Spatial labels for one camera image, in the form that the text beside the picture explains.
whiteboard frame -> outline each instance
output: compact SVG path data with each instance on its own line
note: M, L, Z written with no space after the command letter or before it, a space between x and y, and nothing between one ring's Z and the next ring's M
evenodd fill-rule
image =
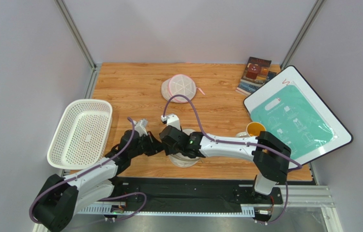
M302 94L310 101L312 106L333 129L335 136L337 136L327 144L307 153L306 155L303 155L302 157L295 159L295 161L302 165L306 164L343 146L346 146L353 141L352 134L347 130L347 128L342 124L342 122L337 118L332 110L330 110L330 108L326 105L318 93L316 93L316 91L310 86L310 84L294 66L286 67L275 78L243 100L243 105L249 112L250 118L252 111L256 107L291 83L296 84ZM295 167L295 164L289 164L289 168Z

white mug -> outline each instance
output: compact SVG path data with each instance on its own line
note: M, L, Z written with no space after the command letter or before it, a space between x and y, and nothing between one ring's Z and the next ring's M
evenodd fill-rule
M260 132L266 131L265 126L259 122L251 122L247 124L246 131L240 132L236 134L236 137L243 138L243 137L252 137L252 136L259 136Z

gray floor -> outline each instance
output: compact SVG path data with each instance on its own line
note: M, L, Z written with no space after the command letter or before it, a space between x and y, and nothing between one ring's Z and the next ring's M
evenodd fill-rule
M86 225L103 219L99 215L76 215L70 227ZM274 224L255 224L251 218L241 217L170 217L135 216L117 223L101 222L65 232L327 232L320 208L288 208L283 217Z

cup handle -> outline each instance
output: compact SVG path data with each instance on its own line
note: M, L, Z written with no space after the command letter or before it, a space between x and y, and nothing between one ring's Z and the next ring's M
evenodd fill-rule
M243 138L243 137L249 137L249 135L247 134L247 132L243 131L243 132L237 133L236 137Z

red marking on whiteboard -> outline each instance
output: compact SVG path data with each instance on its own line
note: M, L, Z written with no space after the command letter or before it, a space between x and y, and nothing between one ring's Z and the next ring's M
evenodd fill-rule
M290 81L286 81L286 79L282 82L282 84L286 84L288 86L290 84Z

